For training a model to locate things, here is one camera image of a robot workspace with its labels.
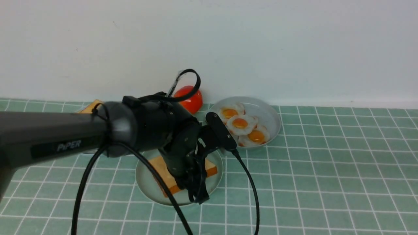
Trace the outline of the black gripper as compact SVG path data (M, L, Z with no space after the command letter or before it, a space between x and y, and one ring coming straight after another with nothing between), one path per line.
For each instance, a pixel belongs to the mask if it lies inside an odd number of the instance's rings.
M176 125L160 124L159 132L164 137L159 152L179 188L187 190L190 202L206 202L209 194L205 160L219 149L210 126L183 121Z

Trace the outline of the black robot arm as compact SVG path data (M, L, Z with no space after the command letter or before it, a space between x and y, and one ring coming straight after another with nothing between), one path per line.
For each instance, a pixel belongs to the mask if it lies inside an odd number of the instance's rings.
M162 93L125 96L91 114L1 112L1 197L23 167L104 148L108 157L157 149L179 189L190 202L209 199L206 157L236 144L216 113L202 125L174 98Z

